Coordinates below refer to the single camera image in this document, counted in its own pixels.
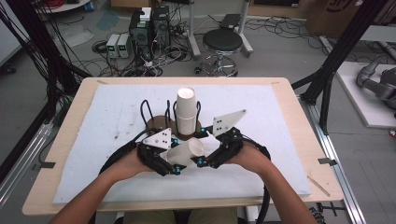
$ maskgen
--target human arm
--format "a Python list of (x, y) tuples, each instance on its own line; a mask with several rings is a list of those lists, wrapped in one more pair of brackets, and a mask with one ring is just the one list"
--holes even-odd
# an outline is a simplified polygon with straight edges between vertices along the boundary
[(137, 150), (132, 150), (97, 176), (49, 223), (87, 224), (97, 206), (115, 183), (146, 171), (150, 169), (137, 158)]
[(279, 170), (252, 145), (244, 145), (230, 163), (256, 173), (270, 192), (282, 223), (316, 223), (303, 201)]

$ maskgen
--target computer tower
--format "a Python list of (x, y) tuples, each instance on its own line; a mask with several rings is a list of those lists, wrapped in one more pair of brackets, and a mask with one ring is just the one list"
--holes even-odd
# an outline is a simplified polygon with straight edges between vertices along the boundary
[(169, 6), (155, 7), (153, 9), (152, 21), (155, 32), (154, 38), (157, 41), (157, 45), (161, 49), (170, 46)]
[(152, 59), (152, 50), (155, 50), (153, 32), (151, 21), (141, 21), (140, 13), (138, 12), (132, 15), (129, 33), (132, 38), (134, 50), (142, 52), (145, 60), (149, 61)]

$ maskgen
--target round stool seat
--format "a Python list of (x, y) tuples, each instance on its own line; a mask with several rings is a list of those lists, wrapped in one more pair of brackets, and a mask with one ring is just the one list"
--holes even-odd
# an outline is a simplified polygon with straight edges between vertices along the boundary
[(232, 30), (217, 29), (204, 34), (203, 43), (217, 51), (235, 51), (242, 47), (243, 41), (239, 34)]

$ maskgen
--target black stool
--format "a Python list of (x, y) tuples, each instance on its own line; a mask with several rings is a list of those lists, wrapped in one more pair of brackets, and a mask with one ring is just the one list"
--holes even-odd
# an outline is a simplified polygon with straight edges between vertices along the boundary
[(206, 49), (216, 55), (205, 58), (199, 72), (202, 69), (209, 76), (221, 74), (226, 77), (235, 77), (238, 74), (235, 62), (225, 55), (235, 54), (241, 50), (243, 41), (239, 34), (227, 29), (212, 30), (204, 34), (203, 43)]

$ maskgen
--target human hand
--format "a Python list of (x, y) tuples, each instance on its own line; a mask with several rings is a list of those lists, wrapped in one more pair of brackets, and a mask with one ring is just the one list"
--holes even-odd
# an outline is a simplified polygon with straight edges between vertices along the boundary
[(131, 178), (141, 172), (152, 170), (143, 164), (137, 157), (137, 149), (128, 152), (121, 159), (108, 167), (103, 175), (107, 175), (114, 183)]
[(271, 162), (256, 147), (250, 143), (244, 143), (239, 153), (229, 159), (227, 163), (238, 164), (251, 172), (259, 174), (265, 171), (265, 165)]

